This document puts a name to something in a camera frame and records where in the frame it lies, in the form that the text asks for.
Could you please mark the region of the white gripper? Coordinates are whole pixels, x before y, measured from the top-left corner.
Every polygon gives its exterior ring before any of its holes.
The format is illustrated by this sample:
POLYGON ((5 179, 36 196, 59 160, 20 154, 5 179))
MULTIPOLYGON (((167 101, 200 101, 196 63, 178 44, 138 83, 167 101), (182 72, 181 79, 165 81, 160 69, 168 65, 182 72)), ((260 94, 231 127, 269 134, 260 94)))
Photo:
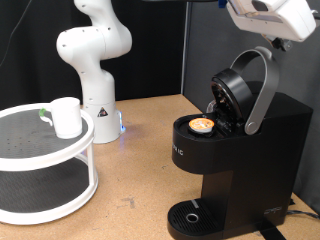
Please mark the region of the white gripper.
POLYGON ((226 7, 239 29, 267 35, 284 52, 292 49, 290 40, 303 42, 316 29, 306 0, 227 0, 226 7))

